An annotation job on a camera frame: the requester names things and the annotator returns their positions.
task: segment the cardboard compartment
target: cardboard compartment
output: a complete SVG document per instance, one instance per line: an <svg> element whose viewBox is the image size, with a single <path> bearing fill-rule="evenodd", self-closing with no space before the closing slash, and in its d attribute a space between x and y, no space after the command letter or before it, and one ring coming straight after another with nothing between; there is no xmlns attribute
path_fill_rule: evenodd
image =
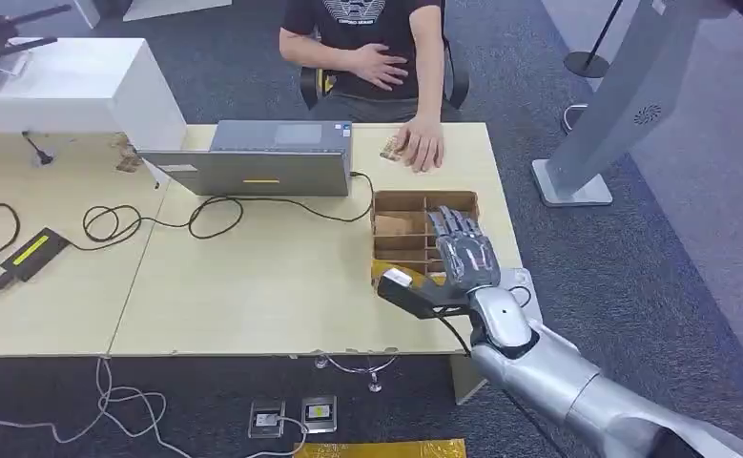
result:
<svg viewBox="0 0 743 458"><path fill-rule="evenodd" d="M441 205L478 220L478 197L468 191L379 191L374 194L371 226L374 260L383 260L434 280L443 276L444 263L428 212Z"/></svg>

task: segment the printed graphic on shirt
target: printed graphic on shirt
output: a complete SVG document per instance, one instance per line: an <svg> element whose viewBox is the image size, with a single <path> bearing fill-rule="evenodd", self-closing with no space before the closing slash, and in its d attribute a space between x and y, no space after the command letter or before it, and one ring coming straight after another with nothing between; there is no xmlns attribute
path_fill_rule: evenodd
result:
<svg viewBox="0 0 743 458"><path fill-rule="evenodd" d="M323 5L341 24L374 24L385 8L385 0L323 0Z"/></svg>

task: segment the gray laptop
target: gray laptop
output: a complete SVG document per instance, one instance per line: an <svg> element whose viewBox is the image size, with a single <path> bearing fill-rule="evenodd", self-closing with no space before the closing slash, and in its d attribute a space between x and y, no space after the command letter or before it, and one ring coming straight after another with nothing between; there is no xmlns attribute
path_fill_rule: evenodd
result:
<svg viewBox="0 0 743 458"><path fill-rule="evenodd" d="M199 196L348 196L351 122L219 121L208 152L141 151Z"/></svg>

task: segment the dark carpet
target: dark carpet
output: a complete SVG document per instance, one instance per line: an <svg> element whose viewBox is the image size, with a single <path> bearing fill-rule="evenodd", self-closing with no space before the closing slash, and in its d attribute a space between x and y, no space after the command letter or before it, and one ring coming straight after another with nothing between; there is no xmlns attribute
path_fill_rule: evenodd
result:
<svg viewBox="0 0 743 458"><path fill-rule="evenodd" d="M146 37L188 122L303 117L297 69L276 49L283 2L264 0L249 9L238 3L106 22L95 33ZM564 70L568 50L542 4L450 4L449 34L472 66L464 115L488 125L546 323L614 380L743 438L743 349L632 160L627 156L605 173L615 199L610 207L550 210L539 200L529 163L563 140L562 108L590 97L586 84ZM86 359L0 360L0 418L55 420L64 435L80 429L95 409L93 368ZM340 397L341 424L336 434L315 436L317 442L463 437L476 458L554 455L493 389L454 406L445 358L400 359L382 374L380 394L369 393L363 377L317 371L311 359L120 359L114 372L117 384L169 397L164 438L194 456L289 448L297 439L293 427L284 444L247 439L251 399L284 397L295 412L296 399L320 393ZM143 425L142 409L123 409L128 421ZM574 438L548 428L570 456L589 456ZM44 430L0 428L0 457L22 456L175 455L151 435L131 440L108 421L69 446L54 444Z"/></svg>

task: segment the man's arm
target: man's arm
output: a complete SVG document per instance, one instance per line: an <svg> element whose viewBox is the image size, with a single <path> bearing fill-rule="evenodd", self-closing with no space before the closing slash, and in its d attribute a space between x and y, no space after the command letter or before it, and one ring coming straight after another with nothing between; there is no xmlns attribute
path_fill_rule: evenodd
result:
<svg viewBox="0 0 743 458"><path fill-rule="evenodd" d="M410 14L410 30L416 43L416 73L419 105L416 117L402 126L399 148L414 172L427 172L444 161L442 103L444 102L444 41L442 11L436 5L418 8Z"/></svg>
<svg viewBox="0 0 743 458"><path fill-rule="evenodd" d="M391 84L402 84L401 77L407 76L407 70L394 67L407 59L383 54L388 47L376 43L357 50L339 50L306 35L281 29L279 50L284 59L302 67L351 72L386 91L392 91Z"/></svg>
<svg viewBox="0 0 743 458"><path fill-rule="evenodd" d="M351 71L352 51L329 48L318 40L286 29L281 29L279 34L279 50L285 60L295 62L302 67Z"/></svg>
<svg viewBox="0 0 743 458"><path fill-rule="evenodd" d="M422 7L410 15L410 29L416 42L416 75L419 79L418 114L441 121L444 101L444 41L442 11Z"/></svg>

